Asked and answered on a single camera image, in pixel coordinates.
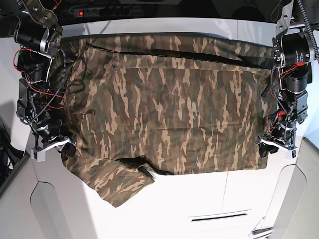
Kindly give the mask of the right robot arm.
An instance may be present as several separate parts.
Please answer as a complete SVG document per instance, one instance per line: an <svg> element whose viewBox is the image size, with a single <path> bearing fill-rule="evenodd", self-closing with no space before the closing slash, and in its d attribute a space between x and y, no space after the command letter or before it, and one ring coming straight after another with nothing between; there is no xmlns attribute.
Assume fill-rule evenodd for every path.
<svg viewBox="0 0 319 239"><path fill-rule="evenodd" d="M14 7L18 24L13 38L20 49L13 58L13 65L22 74L16 114L35 136L31 150L34 159L44 161L46 152L54 148L66 160L75 154L76 141L57 113L59 108L52 105L62 97L66 80L66 53L60 47L63 29L53 10L38 0L18 0ZM62 55L62 75L53 89L49 72L58 54Z"/></svg>

